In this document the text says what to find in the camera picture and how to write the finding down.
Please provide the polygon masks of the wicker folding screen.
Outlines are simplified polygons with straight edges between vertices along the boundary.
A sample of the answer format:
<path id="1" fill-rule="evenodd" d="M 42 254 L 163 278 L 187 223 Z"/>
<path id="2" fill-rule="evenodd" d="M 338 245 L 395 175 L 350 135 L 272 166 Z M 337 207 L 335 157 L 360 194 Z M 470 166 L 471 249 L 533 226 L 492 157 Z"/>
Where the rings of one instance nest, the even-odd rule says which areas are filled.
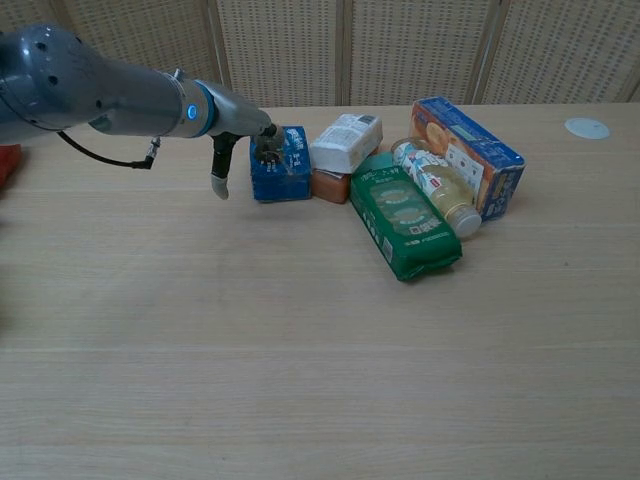
<path id="1" fill-rule="evenodd" d="M 0 0 L 260 105 L 640 102 L 640 0 Z"/>

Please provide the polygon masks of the white bottle brown cap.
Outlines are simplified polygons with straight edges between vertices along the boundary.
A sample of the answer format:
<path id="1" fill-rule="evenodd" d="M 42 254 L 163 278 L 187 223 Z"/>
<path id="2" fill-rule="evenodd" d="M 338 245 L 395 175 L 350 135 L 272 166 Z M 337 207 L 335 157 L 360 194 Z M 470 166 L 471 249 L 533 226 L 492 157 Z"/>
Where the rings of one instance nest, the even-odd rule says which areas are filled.
<path id="1" fill-rule="evenodd" d="M 382 120 L 378 116 L 342 114 L 311 143 L 312 167 L 352 174 L 382 139 Z"/>

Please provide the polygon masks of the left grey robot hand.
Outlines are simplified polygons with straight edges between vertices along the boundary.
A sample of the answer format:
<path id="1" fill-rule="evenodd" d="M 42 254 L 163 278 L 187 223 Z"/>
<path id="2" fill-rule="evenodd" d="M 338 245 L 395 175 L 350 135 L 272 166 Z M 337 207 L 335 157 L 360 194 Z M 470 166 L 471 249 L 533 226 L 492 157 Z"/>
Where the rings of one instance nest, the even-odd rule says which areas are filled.
<path id="1" fill-rule="evenodd" d="M 207 131 L 213 141 L 211 187 L 219 198 L 226 200 L 236 143 L 249 137 L 257 147 L 258 160 L 275 160 L 284 145 L 284 131 L 282 126 L 271 121 L 265 111 L 243 96 L 218 84 L 200 82 L 200 85 L 209 93 L 215 107 L 214 120 Z"/>

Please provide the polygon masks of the blue Oreo cookie box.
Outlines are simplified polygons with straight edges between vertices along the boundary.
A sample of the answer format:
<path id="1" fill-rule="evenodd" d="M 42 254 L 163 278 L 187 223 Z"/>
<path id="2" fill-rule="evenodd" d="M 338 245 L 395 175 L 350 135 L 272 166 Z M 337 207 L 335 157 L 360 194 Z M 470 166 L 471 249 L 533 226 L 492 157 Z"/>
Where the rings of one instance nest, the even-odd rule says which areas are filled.
<path id="1" fill-rule="evenodd" d="M 311 197 L 312 168 L 302 126 L 279 126 L 274 137 L 251 137 L 249 159 L 256 201 L 273 203 Z"/>

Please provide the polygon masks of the red ketchup bottle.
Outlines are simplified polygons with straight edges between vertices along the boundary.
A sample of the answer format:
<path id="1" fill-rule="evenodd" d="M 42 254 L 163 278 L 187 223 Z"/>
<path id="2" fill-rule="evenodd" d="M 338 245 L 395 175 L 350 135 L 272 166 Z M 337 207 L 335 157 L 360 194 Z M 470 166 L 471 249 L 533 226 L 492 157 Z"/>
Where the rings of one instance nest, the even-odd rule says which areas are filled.
<path id="1" fill-rule="evenodd" d="M 0 190 L 4 188 L 9 177 L 19 167 L 22 157 L 20 144 L 0 145 Z"/>

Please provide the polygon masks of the blue and orange box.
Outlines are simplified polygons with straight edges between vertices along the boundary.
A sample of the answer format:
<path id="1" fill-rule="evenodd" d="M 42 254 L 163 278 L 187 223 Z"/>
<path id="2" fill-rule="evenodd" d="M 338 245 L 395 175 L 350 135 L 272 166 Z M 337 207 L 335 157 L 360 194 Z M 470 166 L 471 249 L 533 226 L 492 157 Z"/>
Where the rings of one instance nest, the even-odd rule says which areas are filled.
<path id="1" fill-rule="evenodd" d="M 410 135 L 466 181 L 483 220 L 506 213 L 526 166 L 520 154 L 444 97 L 413 103 Z"/>

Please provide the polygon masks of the green biscuit pack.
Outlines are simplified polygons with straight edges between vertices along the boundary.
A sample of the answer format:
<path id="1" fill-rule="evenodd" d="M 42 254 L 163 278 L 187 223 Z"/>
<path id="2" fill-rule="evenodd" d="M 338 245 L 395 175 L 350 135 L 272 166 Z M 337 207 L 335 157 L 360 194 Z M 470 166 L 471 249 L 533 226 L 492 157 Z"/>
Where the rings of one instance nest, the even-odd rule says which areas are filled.
<path id="1" fill-rule="evenodd" d="M 451 226 L 389 152 L 357 167 L 350 201 L 397 280 L 411 281 L 462 258 Z"/>

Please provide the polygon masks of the yellow drink bottle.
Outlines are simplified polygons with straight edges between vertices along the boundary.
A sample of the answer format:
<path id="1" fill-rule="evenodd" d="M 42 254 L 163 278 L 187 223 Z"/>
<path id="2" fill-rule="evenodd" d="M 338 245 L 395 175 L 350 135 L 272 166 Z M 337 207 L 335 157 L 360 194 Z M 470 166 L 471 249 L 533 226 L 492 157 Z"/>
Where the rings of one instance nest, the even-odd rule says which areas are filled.
<path id="1" fill-rule="evenodd" d="M 460 239 L 473 237 L 482 224 L 473 191 L 443 157 L 417 137 L 391 146 L 393 164 L 401 167 L 427 195 Z"/>

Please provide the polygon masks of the orange-brown small box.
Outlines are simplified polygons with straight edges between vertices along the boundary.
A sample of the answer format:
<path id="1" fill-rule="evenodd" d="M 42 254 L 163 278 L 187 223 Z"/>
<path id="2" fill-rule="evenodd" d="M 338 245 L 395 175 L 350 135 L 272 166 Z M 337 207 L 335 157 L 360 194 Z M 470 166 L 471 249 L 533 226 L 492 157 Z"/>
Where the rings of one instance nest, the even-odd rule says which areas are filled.
<path id="1" fill-rule="evenodd" d="M 311 175 L 311 194 L 322 200 L 344 204 L 350 195 L 351 174 L 314 169 Z"/>

